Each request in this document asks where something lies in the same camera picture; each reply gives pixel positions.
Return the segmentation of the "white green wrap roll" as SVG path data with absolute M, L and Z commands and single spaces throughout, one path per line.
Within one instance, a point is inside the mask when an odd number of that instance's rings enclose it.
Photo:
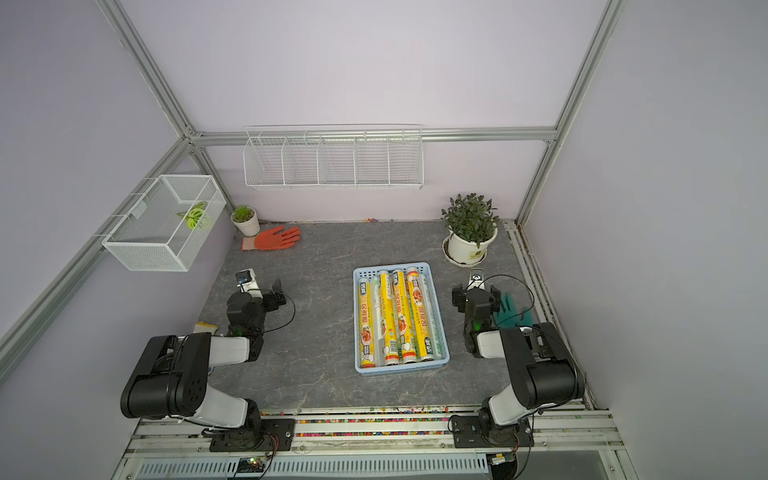
M 430 332 L 433 337 L 435 358 L 439 362 L 445 363 L 447 358 L 447 347 L 445 346 L 445 341 L 443 338 L 444 331 L 442 322 L 439 318 L 439 305 L 434 294 L 434 288 L 431 286 L 425 274 L 420 274 L 420 280 L 422 281 L 423 287 L 425 289 L 424 302 L 428 316 Z

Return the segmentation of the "light blue plastic basket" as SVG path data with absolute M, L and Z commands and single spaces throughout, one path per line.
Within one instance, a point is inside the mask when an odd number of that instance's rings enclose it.
M 355 369 L 363 376 L 437 369 L 450 360 L 426 262 L 353 273 Z

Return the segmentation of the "yellow red wrap roll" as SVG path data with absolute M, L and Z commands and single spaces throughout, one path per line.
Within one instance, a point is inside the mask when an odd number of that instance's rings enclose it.
M 358 320 L 360 341 L 360 366 L 363 369 L 376 366 L 373 300 L 370 281 L 362 278 L 358 282 Z

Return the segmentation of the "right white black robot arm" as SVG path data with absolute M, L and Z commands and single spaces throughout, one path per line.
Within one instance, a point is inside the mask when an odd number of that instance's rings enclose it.
M 482 435 L 499 442 L 529 417 L 582 397 L 586 380 L 557 328 L 535 323 L 512 295 L 484 281 L 456 286 L 452 305 L 464 315 L 465 347 L 480 359 L 502 359 L 509 384 L 483 401 Z

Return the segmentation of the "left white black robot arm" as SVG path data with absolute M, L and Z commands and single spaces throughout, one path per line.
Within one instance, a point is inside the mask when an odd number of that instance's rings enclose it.
M 197 332 L 155 336 L 144 348 L 120 398 L 127 418 L 177 418 L 219 430 L 262 432 L 255 401 L 208 384 L 217 366 L 254 362 L 264 346 L 266 315 L 287 303 L 280 281 L 271 288 L 241 285 L 227 300 L 225 336 Z

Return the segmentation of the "green rubber glove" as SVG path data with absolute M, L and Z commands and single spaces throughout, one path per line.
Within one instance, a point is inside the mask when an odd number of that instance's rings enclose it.
M 499 302 L 499 311 L 494 313 L 493 319 L 494 324 L 499 329 L 532 327 L 534 323 L 531 307 L 524 307 L 518 310 L 513 296 L 509 292 L 502 295 Z

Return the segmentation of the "blue patterned cloth glove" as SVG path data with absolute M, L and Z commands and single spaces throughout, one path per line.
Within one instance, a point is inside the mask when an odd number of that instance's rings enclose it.
M 193 327 L 194 333 L 210 333 L 215 335 L 219 327 L 215 324 L 209 324 L 205 322 L 197 322 Z

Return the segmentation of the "red rubber glove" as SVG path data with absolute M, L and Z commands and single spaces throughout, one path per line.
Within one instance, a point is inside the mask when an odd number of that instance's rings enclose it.
M 242 251 L 275 251 L 295 246 L 301 238 L 301 230 L 297 226 L 286 229 L 284 226 L 270 228 L 260 232 L 255 237 L 244 238 Z

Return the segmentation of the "large potted green plant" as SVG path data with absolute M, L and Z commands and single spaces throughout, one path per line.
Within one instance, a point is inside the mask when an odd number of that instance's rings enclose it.
M 462 266 L 481 263 L 499 231 L 493 201 L 477 193 L 457 194 L 441 215 L 449 231 L 448 257 Z

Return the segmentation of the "small potted succulent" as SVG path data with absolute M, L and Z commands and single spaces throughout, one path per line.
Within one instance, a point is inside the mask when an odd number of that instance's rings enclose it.
M 237 206 L 230 219 L 244 237 L 255 237 L 260 233 L 261 227 L 256 211 L 248 205 Z

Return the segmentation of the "green leaf toy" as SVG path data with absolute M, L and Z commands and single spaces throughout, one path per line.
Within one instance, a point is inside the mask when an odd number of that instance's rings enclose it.
M 194 204 L 187 212 L 178 212 L 177 216 L 191 231 L 195 229 L 205 230 L 211 226 L 211 219 L 207 213 L 207 203 L 200 201 Z

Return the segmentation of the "white mesh wall basket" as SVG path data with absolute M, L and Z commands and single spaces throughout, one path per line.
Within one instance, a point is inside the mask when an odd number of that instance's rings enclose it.
M 205 201 L 211 226 L 191 231 L 177 216 Z M 102 240 L 130 271 L 187 272 L 226 202 L 210 175 L 160 175 Z

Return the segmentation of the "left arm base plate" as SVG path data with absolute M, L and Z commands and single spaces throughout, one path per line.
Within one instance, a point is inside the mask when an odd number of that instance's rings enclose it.
M 210 437 L 209 451 L 281 452 L 291 449 L 296 420 L 293 417 L 275 417 L 261 420 L 258 430 L 241 427 L 216 431 Z

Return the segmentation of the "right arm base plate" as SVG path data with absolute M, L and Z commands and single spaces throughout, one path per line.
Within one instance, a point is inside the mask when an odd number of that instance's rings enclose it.
M 520 448 L 534 445 L 533 429 L 527 420 L 507 426 L 496 425 L 490 416 L 451 415 L 447 429 L 455 448 Z

